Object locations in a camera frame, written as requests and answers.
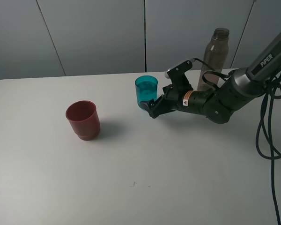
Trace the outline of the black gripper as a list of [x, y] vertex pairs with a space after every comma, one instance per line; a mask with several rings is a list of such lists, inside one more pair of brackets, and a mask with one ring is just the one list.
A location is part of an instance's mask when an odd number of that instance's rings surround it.
[[149, 113], [153, 119], [165, 114], [165, 105], [169, 108], [169, 112], [180, 111], [185, 113], [201, 115], [203, 112], [203, 92], [193, 90], [193, 88], [178, 92], [170, 84], [163, 87], [164, 95], [157, 100], [141, 101], [141, 107]]

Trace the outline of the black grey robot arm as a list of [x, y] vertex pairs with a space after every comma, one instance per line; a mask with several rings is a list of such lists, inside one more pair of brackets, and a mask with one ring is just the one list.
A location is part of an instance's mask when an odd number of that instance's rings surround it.
[[281, 73], [281, 32], [246, 68], [230, 71], [227, 75], [209, 70], [206, 73], [224, 80], [218, 87], [203, 77], [211, 88], [197, 91], [192, 88], [185, 73], [192, 68], [194, 60], [185, 60], [168, 69], [165, 76], [171, 84], [163, 87], [163, 94], [157, 100], [142, 101], [140, 105], [151, 118], [180, 111], [203, 115], [214, 123], [224, 124], [232, 114], [265, 93], [274, 99], [281, 99], [273, 94], [273, 87], [278, 87], [281, 79], [275, 75]]

